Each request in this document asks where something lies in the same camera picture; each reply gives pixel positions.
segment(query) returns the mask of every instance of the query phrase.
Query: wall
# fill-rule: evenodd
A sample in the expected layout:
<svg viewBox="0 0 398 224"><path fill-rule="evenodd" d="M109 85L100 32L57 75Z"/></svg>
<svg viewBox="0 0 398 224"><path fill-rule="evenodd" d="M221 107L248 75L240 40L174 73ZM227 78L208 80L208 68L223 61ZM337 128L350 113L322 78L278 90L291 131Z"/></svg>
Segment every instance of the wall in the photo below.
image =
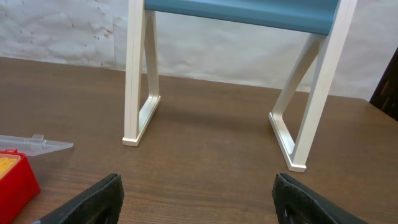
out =
<svg viewBox="0 0 398 224"><path fill-rule="evenodd" d="M127 4L0 0L0 56L124 70ZM370 99L398 46L397 8L358 0L330 94ZM161 12L157 27L161 75L271 88L283 88L308 36ZM309 91L313 66L300 91Z"/></svg>

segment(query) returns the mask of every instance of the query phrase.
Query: white support leg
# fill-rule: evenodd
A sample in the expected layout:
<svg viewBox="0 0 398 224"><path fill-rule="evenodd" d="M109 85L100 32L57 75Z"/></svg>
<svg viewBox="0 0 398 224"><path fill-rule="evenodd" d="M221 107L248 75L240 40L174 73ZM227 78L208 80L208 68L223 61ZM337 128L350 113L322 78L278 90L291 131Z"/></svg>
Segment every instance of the white support leg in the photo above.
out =
<svg viewBox="0 0 398 224"><path fill-rule="evenodd" d="M356 0L340 0L330 35L327 37L310 35L285 88L269 114L286 164L291 171L304 172L307 168L305 163L343 50L355 5ZM311 92L297 140L294 143L282 115L316 54L318 54L318 62Z"/></svg>
<svg viewBox="0 0 398 224"><path fill-rule="evenodd" d="M143 43L146 50L149 96L140 110ZM155 12L144 10L144 0L129 0L123 144L138 145L159 101Z"/></svg>

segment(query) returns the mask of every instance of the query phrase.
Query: blue panel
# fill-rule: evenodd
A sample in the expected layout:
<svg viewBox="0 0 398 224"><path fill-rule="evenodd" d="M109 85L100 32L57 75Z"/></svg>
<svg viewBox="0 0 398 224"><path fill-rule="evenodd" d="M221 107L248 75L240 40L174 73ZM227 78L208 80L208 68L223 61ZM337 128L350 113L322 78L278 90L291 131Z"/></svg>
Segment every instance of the blue panel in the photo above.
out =
<svg viewBox="0 0 398 224"><path fill-rule="evenodd" d="M328 35L338 0L146 0L145 9Z"/></svg>

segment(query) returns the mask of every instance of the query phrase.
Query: white wall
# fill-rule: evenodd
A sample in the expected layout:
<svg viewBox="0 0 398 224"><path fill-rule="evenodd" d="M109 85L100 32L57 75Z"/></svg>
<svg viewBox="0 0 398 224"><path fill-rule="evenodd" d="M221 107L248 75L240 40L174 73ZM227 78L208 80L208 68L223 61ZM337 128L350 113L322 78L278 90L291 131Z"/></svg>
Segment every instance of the white wall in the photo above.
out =
<svg viewBox="0 0 398 224"><path fill-rule="evenodd" d="M332 95L370 99L398 46L397 9L358 0ZM127 0L0 0L0 56L124 70L126 25ZM308 35L161 12L157 27L161 75L271 88L283 87Z"/></svg>

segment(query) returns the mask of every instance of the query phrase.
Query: red container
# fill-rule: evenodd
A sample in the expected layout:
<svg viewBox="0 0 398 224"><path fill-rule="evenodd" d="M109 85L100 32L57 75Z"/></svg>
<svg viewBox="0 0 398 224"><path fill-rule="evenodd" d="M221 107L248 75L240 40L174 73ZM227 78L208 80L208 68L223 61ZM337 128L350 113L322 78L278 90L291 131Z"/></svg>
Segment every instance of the red container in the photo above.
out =
<svg viewBox="0 0 398 224"><path fill-rule="evenodd" d="M40 192L39 185L23 153L0 151L0 154L20 156L20 161L0 179L0 224L8 224Z"/></svg>

